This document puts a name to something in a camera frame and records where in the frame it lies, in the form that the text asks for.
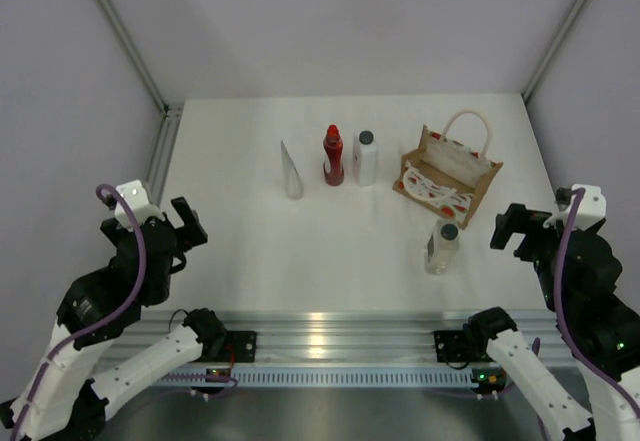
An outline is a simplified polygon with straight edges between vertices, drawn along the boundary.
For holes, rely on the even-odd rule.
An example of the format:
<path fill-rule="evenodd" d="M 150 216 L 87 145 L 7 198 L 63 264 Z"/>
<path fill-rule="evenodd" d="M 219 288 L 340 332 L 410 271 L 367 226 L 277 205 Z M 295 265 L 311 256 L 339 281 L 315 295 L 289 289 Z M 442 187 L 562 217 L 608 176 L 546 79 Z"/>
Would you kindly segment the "white bottle grey cap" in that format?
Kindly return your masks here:
<path fill-rule="evenodd" d="M 354 134 L 352 168 L 356 182 L 361 187 L 371 186 L 377 178 L 378 144 L 370 130 Z"/>

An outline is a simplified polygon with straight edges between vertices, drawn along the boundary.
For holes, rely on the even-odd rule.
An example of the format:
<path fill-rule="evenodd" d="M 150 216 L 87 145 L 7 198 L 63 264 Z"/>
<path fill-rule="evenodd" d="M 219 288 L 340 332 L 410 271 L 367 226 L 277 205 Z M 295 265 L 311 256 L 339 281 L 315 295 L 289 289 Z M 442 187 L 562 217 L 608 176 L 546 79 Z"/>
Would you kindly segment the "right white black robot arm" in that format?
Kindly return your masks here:
<path fill-rule="evenodd" d="M 545 304 L 576 360 L 590 406 L 557 381 L 501 307 L 463 326 L 467 350 L 490 358 L 521 391 L 549 440 L 636 440 L 639 437 L 639 315 L 616 295 L 622 265 L 598 230 L 551 223 L 550 213 L 511 204 L 496 217 L 490 246 L 523 240 L 514 255 L 532 264 Z"/>

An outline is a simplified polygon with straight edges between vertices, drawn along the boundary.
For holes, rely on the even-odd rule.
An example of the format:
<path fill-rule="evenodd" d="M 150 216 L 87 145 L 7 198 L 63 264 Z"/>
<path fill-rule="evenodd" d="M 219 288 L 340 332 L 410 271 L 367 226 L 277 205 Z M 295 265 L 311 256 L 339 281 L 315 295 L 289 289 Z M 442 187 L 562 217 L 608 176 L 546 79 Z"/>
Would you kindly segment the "jute watermelon canvas bag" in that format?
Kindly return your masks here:
<path fill-rule="evenodd" d="M 478 149 L 450 136 L 454 123 L 466 115 L 476 117 L 484 127 L 484 141 Z M 467 228 L 504 166 L 488 157 L 492 140 L 490 122 L 473 109 L 453 114 L 441 131 L 424 126 L 418 146 L 401 157 L 393 191 Z"/>

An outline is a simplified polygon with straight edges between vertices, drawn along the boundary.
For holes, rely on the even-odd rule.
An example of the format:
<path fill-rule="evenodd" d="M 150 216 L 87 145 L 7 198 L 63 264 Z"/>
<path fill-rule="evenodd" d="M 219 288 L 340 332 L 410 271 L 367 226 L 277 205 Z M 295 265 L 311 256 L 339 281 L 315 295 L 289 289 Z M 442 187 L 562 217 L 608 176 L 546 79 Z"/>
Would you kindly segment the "clear square bottle black label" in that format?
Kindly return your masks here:
<path fill-rule="evenodd" d="M 439 219 L 427 241 L 424 255 L 427 273 L 444 273 L 459 251 L 460 230 L 454 220 Z"/>

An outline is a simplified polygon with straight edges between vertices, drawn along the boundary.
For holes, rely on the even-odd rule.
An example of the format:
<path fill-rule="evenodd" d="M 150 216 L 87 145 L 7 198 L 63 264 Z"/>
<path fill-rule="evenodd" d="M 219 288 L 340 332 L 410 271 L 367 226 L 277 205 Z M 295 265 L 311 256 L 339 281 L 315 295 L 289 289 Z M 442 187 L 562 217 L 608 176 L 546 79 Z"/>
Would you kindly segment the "clear conical tube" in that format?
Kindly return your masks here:
<path fill-rule="evenodd" d="M 280 142 L 280 148 L 285 194 L 290 200 L 299 201 L 304 196 L 302 179 L 283 141 Z"/>

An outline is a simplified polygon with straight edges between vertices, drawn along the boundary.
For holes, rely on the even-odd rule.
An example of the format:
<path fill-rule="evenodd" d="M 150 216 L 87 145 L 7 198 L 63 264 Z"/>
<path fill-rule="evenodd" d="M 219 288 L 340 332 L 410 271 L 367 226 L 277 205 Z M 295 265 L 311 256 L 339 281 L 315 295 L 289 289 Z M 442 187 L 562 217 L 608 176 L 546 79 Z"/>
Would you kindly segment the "red curvy bottle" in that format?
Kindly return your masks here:
<path fill-rule="evenodd" d="M 328 126 L 323 140 L 323 148 L 325 151 L 325 160 L 323 162 L 325 182 L 329 186 L 340 186 L 345 176 L 342 162 L 344 142 L 336 125 L 331 124 Z"/>

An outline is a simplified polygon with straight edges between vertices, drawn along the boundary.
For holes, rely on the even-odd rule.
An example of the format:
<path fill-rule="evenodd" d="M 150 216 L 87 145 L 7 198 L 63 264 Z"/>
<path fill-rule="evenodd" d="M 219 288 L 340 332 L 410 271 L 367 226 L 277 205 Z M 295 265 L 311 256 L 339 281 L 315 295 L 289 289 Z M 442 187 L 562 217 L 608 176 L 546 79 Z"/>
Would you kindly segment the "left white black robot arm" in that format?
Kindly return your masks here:
<path fill-rule="evenodd" d="M 131 230 L 114 218 L 100 229 L 115 247 L 109 263 L 75 280 L 57 312 L 50 344 L 24 392 L 1 405 L 13 440 L 91 440 L 129 400 L 174 369 L 212 361 L 226 347 L 227 330 L 211 309 L 190 311 L 156 344 L 123 364 L 94 374 L 101 356 L 143 308 L 169 297 L 173 274 L 208 235 L 183 197 L 171 202 L 183 224 L 163 213 Z"/>

